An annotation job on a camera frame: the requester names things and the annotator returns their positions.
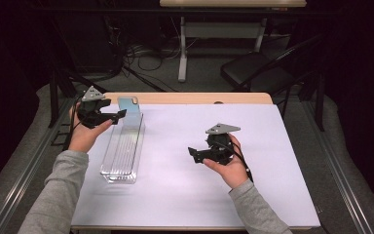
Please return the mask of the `metal floor rail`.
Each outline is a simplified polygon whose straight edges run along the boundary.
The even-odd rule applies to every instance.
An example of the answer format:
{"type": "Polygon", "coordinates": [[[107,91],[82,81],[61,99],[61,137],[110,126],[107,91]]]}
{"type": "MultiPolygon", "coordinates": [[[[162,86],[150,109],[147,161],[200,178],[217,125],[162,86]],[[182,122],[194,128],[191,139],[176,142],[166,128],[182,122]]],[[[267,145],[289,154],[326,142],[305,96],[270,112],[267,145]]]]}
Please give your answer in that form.
{"type": "Polygon", "coordinates": [[[302,106],[309,119],[311,128],[313,129],[316,138],[318,139],[318,143],[324,153],[328,168],[332,173],[332,176],[344,200],[345,206],[353,220],[358,234],[374,234],[364,214],[364,211],[359,204],[359,200],[357,199],[350,183],[348,182],[348,179],[341,167],[341,164],[333,147],[331,146],[328,137],[326,136],[325,132],[322,132],[319,129],[316,123],[314,108],[309,102],[305,101],[302,102],[302,106]]]}
{"type": "Polygon", "coordinates": [[[40,99],[36,116],[0,173],[0,234],[17,234],[25,215],[40,194],[68,132],[71,98],[51,109],[40,99]]]}

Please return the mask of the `black metal stand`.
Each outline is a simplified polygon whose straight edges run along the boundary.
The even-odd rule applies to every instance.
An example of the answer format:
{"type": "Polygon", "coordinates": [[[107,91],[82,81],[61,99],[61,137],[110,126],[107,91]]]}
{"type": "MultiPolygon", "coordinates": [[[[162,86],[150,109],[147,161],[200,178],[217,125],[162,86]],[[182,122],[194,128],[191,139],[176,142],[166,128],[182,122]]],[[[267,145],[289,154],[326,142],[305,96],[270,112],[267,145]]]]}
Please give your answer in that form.
{"type": "Polygon", "coordinates": [[[87,87],[94,86],[97,90],[102,93],[106,93],[107,90],[98,86],[93,81],[84,78],[82,75],[73,71],[70,68],[57,66],[50,79],[50,101],[51,101],[51,122],[49,127],[51,128],[59,117],[58,108],[58,91],[61,91],[67,98],[74,98],[77,96],[78,92],[73,86],[73,82],[79,82],[87,87]]]}

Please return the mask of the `white-legged background desk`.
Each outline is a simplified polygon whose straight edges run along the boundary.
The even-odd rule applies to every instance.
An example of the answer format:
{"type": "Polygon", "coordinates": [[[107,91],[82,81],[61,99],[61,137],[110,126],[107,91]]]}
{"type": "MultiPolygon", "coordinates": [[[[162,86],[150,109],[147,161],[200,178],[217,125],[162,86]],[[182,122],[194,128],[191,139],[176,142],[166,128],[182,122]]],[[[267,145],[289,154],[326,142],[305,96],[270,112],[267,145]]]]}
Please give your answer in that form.
{"type": "MultiPolygon", "coordinates": [[[[160,0],[168,10],[278,10],[304,8],[306,0],[160,0]]],[[[259,51],[266,28],[266,18],[250,22],[233,22],[231,19],[189,20],[180,18],[180,62],[178,81],[186,81],[187,38],[253,38],[254,50],[259,51]]]]}

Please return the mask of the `person's right hand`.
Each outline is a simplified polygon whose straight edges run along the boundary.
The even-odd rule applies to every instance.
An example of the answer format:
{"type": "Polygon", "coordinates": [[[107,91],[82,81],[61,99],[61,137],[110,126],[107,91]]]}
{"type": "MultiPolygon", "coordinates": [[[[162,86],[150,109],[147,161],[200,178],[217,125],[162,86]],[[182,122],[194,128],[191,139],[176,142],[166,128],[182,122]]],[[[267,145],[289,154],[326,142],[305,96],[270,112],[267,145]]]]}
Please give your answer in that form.
{"type": "Polygon", "coordinates": [[[233,135],[229,135],[229,137],[234,146],[234,156],[230,163],[227,165],[220,165],[210,159],[204,159],[204,164],[208,168],[219,173],[226,184],[231,189],[234,189],[247,181],[248,174],[246,166],[242,161],[243,154],[241,144],[233,135]]]}

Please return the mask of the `black folding chair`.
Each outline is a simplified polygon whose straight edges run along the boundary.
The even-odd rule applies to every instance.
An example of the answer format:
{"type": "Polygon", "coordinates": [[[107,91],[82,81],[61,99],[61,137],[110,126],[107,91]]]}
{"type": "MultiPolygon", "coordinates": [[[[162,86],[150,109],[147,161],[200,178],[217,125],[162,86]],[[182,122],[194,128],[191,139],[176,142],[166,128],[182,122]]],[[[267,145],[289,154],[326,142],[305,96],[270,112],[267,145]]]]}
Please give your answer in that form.
{"type": "Polygon", "coordinates": [[[291,88],[314,73],[309,53],[322,40],[316,35],[300,42],[274,58],[263,53],[248,53],[237,57],[220,67],[221,77],[227,81],[233,92],[266,93],[271,97],[285,93],[281,117],[284,117],[291,88]]]}

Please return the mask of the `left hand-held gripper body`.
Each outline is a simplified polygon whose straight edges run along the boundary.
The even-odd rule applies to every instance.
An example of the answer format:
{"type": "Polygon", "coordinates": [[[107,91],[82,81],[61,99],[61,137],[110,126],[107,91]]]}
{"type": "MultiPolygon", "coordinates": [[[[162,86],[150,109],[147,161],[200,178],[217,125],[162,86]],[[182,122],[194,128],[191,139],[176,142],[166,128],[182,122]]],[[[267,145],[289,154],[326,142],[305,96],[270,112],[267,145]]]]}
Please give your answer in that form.
{"type": "Polygon", "coordinates": [[[77,116],[82,125],[87,128],[94,128],[104,121],[111,119],[114,113],[102,113],[101,103],[107,99],[105,94],[101,93],[94,86],[90,86],[81,97],[77,116]]]}

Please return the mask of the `clear plastic packaging box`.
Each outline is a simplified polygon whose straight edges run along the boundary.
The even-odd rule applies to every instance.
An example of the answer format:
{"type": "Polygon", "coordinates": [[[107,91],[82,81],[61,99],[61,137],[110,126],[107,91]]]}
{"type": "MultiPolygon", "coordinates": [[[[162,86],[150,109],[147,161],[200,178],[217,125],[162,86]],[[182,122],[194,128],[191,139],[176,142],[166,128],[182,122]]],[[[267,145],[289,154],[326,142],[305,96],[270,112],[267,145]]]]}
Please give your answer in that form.
{"type": "Polygon", "coordinates": [[[144,133],[142,113],[128,113],[113,127],[99,171],[108,183],[136,182],[144,133]]]}

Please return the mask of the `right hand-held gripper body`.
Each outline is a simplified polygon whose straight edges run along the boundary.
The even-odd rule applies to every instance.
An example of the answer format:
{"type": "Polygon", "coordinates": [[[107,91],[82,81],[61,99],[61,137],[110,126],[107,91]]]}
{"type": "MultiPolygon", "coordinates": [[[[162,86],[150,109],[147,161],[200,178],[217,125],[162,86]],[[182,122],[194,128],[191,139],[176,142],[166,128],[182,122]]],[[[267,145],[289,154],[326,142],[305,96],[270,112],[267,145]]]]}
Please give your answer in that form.
{"type": "Polygon", "coordinates": [[[234,146],[229,133],[239,131],[241,128],[218,123],[206,130],[208,153],[206,158],[222,165],[227,165],[234,154],[234,146]]]}

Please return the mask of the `black metal floor bar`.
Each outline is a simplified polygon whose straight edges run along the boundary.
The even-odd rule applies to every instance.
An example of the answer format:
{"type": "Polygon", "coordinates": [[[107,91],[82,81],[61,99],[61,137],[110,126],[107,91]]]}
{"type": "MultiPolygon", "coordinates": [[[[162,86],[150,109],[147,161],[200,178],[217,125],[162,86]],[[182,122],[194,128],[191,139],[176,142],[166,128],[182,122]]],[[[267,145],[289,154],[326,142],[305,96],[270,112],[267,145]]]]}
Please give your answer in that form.
{"type": "Polygon", "coordinates": [[[167,92],[177,92],[176,89],[172,88],[171,86],[167,85],[162,80],[146,75],[143,73],[139,73],[127,66],[124,66],[124,69],[132,76],[134,76],[136,79],[144,83],[145,85],[149,86],[150,88],[154,89],[156,92],[160,93],[167,93],[167,92]]]}

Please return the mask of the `dark equipment cabinet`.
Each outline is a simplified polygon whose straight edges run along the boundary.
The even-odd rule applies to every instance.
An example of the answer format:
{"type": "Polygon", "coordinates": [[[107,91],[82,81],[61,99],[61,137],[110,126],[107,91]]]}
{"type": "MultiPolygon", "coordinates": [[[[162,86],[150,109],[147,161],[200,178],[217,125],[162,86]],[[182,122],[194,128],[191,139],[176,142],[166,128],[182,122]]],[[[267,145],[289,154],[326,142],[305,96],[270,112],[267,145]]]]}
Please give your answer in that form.
{"type": "Polygon", "coordinates": [[[78,72],[107,73],[118,69],[102,17],[62,15],[56,20],[78,72]]]}

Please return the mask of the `black metal post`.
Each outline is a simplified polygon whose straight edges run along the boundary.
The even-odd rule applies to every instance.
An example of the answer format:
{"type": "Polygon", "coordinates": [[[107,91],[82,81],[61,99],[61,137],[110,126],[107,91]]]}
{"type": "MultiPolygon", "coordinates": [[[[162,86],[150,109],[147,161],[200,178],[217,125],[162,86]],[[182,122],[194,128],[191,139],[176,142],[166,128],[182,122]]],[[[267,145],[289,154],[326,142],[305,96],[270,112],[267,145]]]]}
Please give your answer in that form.
{"type": "Polygon", "coordinates": [[[318,125],[318,128],[323,132],[323,100],[324,100],[324,77],[320,73],[318,75],[318,88],[317,88],[317,101],[316,101],[316,117],[315,121],[318,125]]]}

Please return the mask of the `person's left hand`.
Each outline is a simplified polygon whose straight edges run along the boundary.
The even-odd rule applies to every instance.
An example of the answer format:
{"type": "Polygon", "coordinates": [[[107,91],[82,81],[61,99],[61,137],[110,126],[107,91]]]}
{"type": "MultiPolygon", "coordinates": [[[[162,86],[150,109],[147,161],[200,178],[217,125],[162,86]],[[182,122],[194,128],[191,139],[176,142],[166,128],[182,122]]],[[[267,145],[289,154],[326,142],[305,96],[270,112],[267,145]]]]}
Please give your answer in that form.
{"type": "Polygon", "coordinates": [[[88,153],[93,147],[96,139],[112,126],[112,120],[106,120],[100,125],[90,129],[82,125],[77,116],[77,108],[80,106],[78,102],[69,111],[71,119],[71,135],[68,150],[88,153]]]}

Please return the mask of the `iridescent clear phone case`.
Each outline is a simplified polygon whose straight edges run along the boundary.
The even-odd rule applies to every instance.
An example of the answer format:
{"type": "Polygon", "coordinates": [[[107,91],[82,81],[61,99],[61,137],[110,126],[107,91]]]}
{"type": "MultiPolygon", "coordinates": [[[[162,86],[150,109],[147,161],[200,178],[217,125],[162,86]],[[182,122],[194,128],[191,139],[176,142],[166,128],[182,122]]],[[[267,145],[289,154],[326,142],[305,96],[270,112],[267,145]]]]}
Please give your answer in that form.
{"type": "Polygon", "coordinates": [[[137,97],[118,97],[118,105],[121,110],[126,111],[122,118],[125,127],[138,128],[141,124],[142,113],[138,105],[137,97]]]}

